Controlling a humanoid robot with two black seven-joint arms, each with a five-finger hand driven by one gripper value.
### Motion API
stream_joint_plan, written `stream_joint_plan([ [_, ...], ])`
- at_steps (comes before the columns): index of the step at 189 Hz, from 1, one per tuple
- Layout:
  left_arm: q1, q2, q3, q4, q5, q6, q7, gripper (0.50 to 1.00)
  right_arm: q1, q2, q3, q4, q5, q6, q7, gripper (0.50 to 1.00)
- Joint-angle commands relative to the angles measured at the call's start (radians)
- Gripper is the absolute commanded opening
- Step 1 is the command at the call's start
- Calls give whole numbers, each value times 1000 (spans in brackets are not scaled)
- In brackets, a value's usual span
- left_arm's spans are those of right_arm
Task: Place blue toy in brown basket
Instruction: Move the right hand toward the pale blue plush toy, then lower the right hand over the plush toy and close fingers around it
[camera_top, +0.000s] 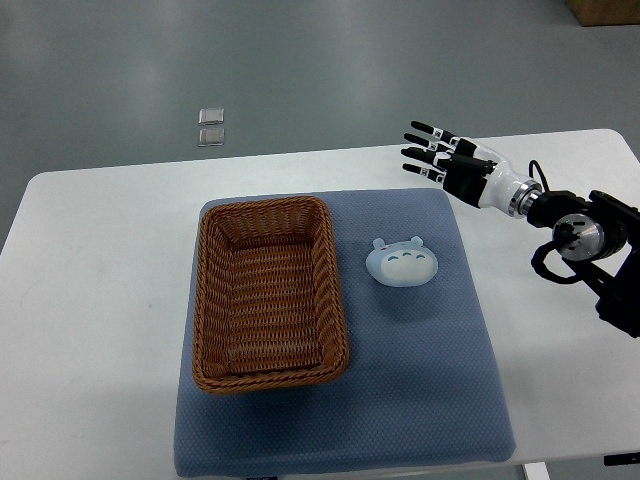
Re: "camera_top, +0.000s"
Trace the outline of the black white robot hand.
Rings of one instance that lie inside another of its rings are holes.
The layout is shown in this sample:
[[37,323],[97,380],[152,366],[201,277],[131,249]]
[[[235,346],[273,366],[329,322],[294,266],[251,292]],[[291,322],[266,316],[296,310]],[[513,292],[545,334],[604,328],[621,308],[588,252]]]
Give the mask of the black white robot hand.
[[[464,203],[476,208],[496,208],[510,217],[524,217],[530,205],[542,194],[542,186],[533,178],[517,173],[510,161],[498,152],[481,143],[459,138],[439,127],[412,121],[410,126],[439,141],[405,133],[404,139],[418,147],[403,148],[401,154],[407,158],[435,165],[445,173],[429,167],[404,163],[402,168],[442,183],[444,190]],[[443,142],[455,142],[453,149]],[[441,152],[449,150],[442,157]]]

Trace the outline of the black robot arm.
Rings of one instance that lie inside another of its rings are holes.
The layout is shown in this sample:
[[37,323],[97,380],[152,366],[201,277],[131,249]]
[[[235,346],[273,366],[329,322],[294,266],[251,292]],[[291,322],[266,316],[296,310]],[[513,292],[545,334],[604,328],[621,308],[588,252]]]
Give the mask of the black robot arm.
[[467,205],[495,208],[548,228],[551,239],[537,248],[531,266],[559,285],[582,282],[598,297],[601,320],[629,336],[639,335],[639,211],[597,190],[588,198],[552,190],[540,164],[525,175],[476,140],[414,121],[405,134],[410,147],[404,170],[426,177]]

